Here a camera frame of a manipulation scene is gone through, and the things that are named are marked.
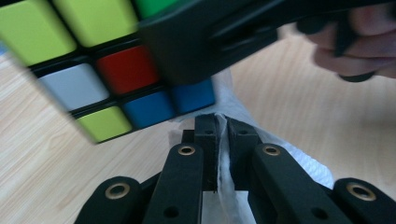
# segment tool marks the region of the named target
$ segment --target light wood surface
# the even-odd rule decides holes
[[[263,128],[334,179],[357,177],[396,199],[396,80],[346,83],[311,63],[312,48],[292,35],[233,66],[235,93]],[[0,56],[0,223],[72,223],[106,179],[158,173],[177,126],[93,146],[26,70]]]

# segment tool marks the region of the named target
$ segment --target yellow-green sticker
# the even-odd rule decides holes
[[[77,122],[96,141],[102,142],[132,130],[132,125],[117,106],[91,113]]]
[[[136,32],[130,0],[54,0],[84,47],[93,47]]]
[[[0,39],[24,65],[64,56],[76,43],[47,1],[26,0],[0,7]]]

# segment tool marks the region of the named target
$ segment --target hand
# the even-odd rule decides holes
[[[357,76],[377,71],[377,75],[396,78],[396,14],[394,4],[360,7],[349,13],[352,28],[361,36],[344,54],[333,56],[335,24],[308,35],[317,44],[317,65],[343,76]]]

